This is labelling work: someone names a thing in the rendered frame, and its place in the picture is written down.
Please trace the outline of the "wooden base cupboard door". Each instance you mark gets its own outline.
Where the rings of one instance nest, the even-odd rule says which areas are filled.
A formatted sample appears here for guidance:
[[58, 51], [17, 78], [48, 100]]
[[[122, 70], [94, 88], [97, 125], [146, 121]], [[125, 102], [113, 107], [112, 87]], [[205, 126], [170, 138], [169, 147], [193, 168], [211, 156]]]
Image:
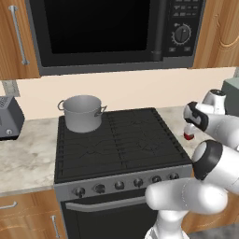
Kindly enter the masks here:
[[0, 239], [57, 239], [50, 218], [53, 215], [61, 235], [59, 239], [66, 239], [59, 211], [0, 219]]

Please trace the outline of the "silver metal pot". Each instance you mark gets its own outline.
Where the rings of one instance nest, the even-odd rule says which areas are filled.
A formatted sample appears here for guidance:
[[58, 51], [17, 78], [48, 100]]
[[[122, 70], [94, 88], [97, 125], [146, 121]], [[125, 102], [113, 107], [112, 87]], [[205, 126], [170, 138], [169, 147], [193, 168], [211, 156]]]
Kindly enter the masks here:
[[60, 101], [57, 107], [64, 113], [67, 129], [79, 134], [97, 130], [106, 110], [106, 105], [102, 106], [101, 100], [92, 95], [70, 97]]

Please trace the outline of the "wooden base cupboard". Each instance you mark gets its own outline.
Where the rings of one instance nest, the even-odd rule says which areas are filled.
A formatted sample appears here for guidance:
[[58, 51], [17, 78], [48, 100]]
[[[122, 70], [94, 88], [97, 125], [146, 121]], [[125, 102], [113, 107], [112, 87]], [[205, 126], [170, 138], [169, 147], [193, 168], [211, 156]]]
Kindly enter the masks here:
[[225, 210], [215, 215], [188, 213], [182, 222], [185, 233], [200, 232], [226, 225], [231, 225], [239, 215], [239, 205], [229, 204]]

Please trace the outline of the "dark grey toaster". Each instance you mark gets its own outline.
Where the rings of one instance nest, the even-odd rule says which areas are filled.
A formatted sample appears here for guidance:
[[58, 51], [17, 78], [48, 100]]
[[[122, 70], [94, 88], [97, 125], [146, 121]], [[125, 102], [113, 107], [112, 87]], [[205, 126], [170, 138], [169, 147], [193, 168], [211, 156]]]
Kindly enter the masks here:
[[0, 96], [0, 141], [16, 140], [25, 117], [14, 96]]

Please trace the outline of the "wooden wall cupboard door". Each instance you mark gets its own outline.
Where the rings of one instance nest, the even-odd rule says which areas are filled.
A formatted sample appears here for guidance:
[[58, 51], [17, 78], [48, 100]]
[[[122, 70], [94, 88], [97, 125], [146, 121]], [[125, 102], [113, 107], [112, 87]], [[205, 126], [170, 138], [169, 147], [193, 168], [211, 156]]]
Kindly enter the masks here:
[[[21, 63], [21, 53], [9, 6], [17, 6], [18, 25], [21, 32], [28, 65]], [[38, 78], [39, 70], [28, 21], [25, 0], [0, 0], [0, 79]]]

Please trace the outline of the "black oven door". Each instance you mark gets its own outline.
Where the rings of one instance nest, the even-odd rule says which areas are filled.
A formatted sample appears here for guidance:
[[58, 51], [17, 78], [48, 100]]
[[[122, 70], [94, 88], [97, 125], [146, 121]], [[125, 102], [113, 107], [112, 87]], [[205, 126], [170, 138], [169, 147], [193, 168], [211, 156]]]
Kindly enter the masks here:
[[100, 204], [123, 200], [118, 195], [94, 196], [62, 202], [68, 239], [144, 239], [157, 212], [146, 203], [99, 212], [68, 210], [66, 203]]

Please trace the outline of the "grey-green box appliance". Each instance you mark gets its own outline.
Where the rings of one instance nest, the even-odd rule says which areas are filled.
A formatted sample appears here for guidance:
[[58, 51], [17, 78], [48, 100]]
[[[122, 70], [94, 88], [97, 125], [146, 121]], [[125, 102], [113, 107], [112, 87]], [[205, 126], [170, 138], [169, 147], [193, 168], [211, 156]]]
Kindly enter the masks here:
[[221, 89], [226, 94], [227, 113], [239, 117], [239, 77], [225, 79]]

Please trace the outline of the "wooden drawer front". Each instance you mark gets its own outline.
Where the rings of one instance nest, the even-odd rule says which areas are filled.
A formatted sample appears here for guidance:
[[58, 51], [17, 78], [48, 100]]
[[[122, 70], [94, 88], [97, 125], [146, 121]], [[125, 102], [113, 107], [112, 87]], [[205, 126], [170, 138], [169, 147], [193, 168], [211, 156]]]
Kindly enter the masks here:
[[18, 203], [17, 206], [0, 210], [0, 218], [29, 216], [59, 210], [54, 190], [0, 197], [0, 206], [13, 204], [14, 201]]

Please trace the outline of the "black stove with oven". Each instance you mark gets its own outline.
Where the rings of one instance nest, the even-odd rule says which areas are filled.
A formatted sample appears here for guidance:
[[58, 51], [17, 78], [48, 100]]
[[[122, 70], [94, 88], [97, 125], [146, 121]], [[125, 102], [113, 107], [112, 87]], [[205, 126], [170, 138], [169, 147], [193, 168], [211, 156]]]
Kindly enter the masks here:
[[[101, 126], [87, 134], [69, 131], [59, 117], [54, 190], [61, 212], [62, 202], [81, 199], [73, 192], [77, 187], [86, 191], [82, 198], [125, 199], [145, 196], [153, 176], [165, 181], [172, 173], [182, 178], [191, 171], [190, 157], [154, 108], [105, 112]], [[134, 185], [137, 178], [143, 179], [141, 188]], [[123, 190], [115, 189], [118, 181]], [[105, 193], [94, 191], [97, 184], [105, 185]]]

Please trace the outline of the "black microwave oven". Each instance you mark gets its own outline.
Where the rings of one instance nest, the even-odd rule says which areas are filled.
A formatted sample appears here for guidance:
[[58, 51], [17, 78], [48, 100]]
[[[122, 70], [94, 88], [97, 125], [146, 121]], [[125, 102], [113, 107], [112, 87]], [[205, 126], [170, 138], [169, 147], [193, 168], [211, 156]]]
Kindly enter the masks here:
[[39, 74], [190, 68], [205, 2], [166, 0], [154, 62], [157, 0], [25, 0]]

